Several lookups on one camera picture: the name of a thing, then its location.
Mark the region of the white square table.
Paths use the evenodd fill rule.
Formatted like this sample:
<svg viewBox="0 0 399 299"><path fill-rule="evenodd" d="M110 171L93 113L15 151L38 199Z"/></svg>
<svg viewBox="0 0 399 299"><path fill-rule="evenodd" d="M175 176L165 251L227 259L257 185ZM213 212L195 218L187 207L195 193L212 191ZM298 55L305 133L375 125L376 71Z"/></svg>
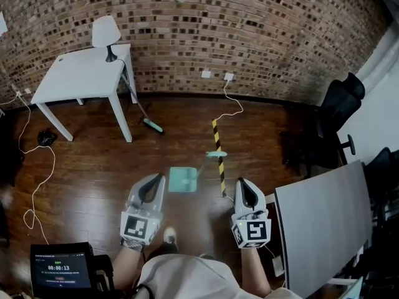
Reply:
<svg viewBox="0 0 399 299"><path fill-rule="evenodd" d="M84 49L59 55L31 100L68 141L72 141L74 137L50 111L47 104L66 100L81 102L87 98L107 98L126 142L132 142L132 134L117 95L123 70L126 70L130 87L135 91L130 44L113 45L112 50L117 55L114 62L105 61L106 48Z"/></svg>

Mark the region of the black plastic bag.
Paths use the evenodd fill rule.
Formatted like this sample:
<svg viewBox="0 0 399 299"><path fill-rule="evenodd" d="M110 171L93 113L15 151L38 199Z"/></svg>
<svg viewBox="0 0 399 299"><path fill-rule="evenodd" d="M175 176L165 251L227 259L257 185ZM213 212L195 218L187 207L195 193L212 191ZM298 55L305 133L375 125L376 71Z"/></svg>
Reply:
<svg viewBox="0 0 399 299"><path fill-rule="evenodd" d="M47 128L38 133L37 142L39 146L51 146L57 137L56 133L54 133L50 128Z"/></svg>

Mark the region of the grey sneaker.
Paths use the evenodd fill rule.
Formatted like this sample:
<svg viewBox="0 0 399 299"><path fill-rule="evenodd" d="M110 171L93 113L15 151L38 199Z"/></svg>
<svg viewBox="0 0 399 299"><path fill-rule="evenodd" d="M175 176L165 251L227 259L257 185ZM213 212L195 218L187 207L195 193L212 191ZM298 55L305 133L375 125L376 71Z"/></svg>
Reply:
<svg viewBox="0 0 399 299"><path fill-rule="evenodd" d="M167 251L170 253L175 254L178 252L176 230L171 226L167 227L164 230L163 245L166 247Z"/></svg>

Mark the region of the white shade table lamp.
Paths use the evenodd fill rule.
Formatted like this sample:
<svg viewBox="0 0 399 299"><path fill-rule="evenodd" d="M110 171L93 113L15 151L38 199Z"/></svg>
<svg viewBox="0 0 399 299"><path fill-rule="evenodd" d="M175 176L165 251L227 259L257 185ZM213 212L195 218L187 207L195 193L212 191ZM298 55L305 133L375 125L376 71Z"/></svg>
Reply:
<svg viewBox="0 0 399 299"><path fill-rule="evenodd" d="M117 59L117 56L112 51L112 45L118 42L120 38L121 33L112 16L103 16L93 22L92 46L95 48L105 47L107 49L106 62L113 62Z"/></svg>

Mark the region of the white power adapter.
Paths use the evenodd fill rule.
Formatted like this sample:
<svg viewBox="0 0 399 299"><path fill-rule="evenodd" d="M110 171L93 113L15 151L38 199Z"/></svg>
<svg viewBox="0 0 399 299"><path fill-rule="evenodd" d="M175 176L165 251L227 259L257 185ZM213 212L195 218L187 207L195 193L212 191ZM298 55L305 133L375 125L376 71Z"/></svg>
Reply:
<svg viewBox="0 0 399 299"><path fill-rule="evenodd" d="M274 269L275 277L280 277L284 274L284 264L282 262L282 257L278 255L272 259L272 266Z"/></svg>

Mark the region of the black mesh office chair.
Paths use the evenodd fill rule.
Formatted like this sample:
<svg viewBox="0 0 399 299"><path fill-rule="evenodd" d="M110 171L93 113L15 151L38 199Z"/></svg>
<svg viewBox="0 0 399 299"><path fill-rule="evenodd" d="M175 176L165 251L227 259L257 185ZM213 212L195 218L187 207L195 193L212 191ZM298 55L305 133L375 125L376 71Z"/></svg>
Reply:
<svg viewBox="0 0 399 299"><path fill-rule="evenodd" d="M373 221L382 227L389 218L399 216L399 149L383 148L363 170Z"/></svg>

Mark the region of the black mounting bracket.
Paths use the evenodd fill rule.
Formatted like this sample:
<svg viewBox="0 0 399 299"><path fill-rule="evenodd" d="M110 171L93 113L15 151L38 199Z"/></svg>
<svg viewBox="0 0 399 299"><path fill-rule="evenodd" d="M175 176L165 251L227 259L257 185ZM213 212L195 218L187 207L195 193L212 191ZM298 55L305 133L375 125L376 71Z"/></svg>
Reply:
<svg viewBox="0 0 399 299"><path fill-rule="evenodd" d="M115 290L113 266L108 255L94 255L93 266L97 290L109 292Z"/></svg>

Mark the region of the green broom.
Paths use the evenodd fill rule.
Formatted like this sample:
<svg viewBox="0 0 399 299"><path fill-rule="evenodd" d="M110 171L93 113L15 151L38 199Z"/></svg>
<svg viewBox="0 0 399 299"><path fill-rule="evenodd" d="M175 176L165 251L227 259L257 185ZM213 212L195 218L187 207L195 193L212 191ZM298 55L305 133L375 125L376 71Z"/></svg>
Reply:
<svg viewBox="0 0 399 299"><path fill-rule="evenodd" d="M127 69L126 67L124 67L124 70L121 74L123 81L125 82L127 88L129 89L130 95L133 98L133 100L135 101L135 103L138 105L139 109L141 110L141 112L143 113L144 119L143 122L144 124L146 124L146 126L154 129L155 131L157 131L159 134L164 134L163 128L160 127L159 125L157 125L156 123L154 123L149 116L147 115L146 111L144 110L144 108L142 107L142 105L140 104L140 102L138 101L138 98L135 94L135 92L133 91L131 85L130 85L130 80L128 77L128 73L127 73Z"/></svg>

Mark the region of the white shirt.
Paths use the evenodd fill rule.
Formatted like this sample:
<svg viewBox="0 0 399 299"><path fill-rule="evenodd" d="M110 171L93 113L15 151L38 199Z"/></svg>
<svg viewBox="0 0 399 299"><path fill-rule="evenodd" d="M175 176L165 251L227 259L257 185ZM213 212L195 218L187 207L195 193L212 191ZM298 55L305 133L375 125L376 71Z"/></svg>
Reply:
<svg viewBox="0 0 399 299"><path fill-rule="evenodd" d="M166 254L149 260L131 299L261 299L240 288L217 260Z"/></svg>

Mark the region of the person's left hand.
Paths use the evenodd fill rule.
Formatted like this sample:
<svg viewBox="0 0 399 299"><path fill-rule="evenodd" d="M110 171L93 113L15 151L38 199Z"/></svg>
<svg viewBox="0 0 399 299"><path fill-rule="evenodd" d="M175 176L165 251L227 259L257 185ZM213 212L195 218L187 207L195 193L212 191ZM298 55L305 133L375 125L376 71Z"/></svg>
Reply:
<svg viewBox="0 0 399 299"><path fill-rule="evenodd" d="M145 243L139 242L134 239L121 239L120 244L126 248L132 249L136 252L143 252L145 247L147 246Z"/></svg>

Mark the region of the black tablet screen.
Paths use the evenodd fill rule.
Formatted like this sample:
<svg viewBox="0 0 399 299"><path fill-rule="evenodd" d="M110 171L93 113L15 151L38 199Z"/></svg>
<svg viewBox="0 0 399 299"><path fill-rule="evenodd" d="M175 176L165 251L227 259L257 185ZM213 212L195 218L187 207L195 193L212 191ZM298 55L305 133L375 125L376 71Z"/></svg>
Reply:
<svg viewBox="0 0 399 299"><path fill-rule="evenodd" d="M88 242L32 244L31 285L40 299L65 299L95 290L93 252Z"/></svg>

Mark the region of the yellow black floor tape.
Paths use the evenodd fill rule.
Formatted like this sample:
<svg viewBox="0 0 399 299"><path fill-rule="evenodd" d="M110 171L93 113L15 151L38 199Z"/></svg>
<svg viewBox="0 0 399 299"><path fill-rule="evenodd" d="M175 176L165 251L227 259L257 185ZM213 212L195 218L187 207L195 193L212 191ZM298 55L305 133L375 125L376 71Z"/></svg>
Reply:
<svg viewBox="0 0 399 299"><path fill-rule="evenodd" d="M218 133L218 126L217 126L217 121L216 119L212 120L212 127L213 127L213 133L214 133L214 142L216 145L216 151L221 153L221 143L220 143L220 138L219 138L219 133ZM225 183L225 176L224 176L224 163L223 163L223 157L218 157L218 168L219 168L219 177L220 177L220 182L221 182L221 193L223 197L226 197L226 183Z"/></svg>

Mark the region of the green dustpan with metal handle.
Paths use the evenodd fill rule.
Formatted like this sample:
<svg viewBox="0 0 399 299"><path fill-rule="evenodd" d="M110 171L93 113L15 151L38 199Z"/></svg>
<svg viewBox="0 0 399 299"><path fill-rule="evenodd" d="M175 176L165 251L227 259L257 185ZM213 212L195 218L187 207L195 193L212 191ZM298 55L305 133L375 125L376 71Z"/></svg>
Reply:
<svg viewBox="0 0 399 299"><path fill-rule="evenodd" d="M205 155L205 161L199 169L191 167L171 167L168 182L168 192L173 193L194 193L197 190L197 183L200 174L208 162L216 158L219 163L219 177L221 181L221 192L225 195L225 176L223 158L228 154L224 151L209 151Z"/></svg>

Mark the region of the grey desk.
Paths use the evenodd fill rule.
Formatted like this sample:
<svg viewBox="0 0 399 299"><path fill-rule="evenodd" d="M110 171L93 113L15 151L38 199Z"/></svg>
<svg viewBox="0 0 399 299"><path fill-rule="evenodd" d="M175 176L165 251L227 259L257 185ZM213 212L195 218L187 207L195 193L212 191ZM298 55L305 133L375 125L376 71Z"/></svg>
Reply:
<svg viewBox="0 0 399 299"><path fill-rule="evenodd" d="M278 187L286 287L307 298L339 273L372 236L361 161Z"/></svg>

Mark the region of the person's left forearm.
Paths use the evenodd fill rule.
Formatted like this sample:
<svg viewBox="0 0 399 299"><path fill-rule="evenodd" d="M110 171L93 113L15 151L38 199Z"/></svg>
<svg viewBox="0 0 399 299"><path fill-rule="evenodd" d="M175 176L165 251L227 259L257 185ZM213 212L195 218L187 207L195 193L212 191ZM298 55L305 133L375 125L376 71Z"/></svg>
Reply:
<svg viewBox="0 0 399 299"><path fill-rule="evenodd" d="M132 292L141 275L143 256L143 252L122 246L112 263L113 284L116 290L121 290L126 295Z"/></svg>

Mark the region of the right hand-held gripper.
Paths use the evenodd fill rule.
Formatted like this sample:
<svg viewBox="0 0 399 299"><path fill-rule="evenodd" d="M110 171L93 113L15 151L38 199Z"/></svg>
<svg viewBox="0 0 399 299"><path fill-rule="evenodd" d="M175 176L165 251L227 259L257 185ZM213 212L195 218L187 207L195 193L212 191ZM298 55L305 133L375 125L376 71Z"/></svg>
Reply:
<svg viewBox="0 0 399 299"><path fill-rule="evenodd" d="M239 249L260 248L271 240L271 219L263 192L250 180L238 178L234 197L236 213L231 216L231 231Z"/></svg>

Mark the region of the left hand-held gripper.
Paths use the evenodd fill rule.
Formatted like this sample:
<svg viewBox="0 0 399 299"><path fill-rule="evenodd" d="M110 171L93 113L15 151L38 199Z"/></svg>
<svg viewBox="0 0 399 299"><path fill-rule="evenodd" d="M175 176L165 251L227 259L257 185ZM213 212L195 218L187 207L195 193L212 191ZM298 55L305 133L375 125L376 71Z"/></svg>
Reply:
<svg viewBox="0 0 399 299"><path fill-rule="evenodd" d="M150 245L160 229L166 177L151 174L135 183L121 215L120 235L129 242Z"/></svg>

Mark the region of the person's right forearm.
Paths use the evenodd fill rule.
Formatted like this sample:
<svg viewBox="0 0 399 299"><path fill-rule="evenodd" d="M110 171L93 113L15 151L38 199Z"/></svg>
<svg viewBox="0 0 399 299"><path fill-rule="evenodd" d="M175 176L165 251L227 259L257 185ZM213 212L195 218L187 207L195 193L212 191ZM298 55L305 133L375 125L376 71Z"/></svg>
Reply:
<svg viewBox="0 0 399 299"><path fill-rule="evenodd" d="M243 290L261 298L272 292L257 249L241 249L241 267Z"/></svg>

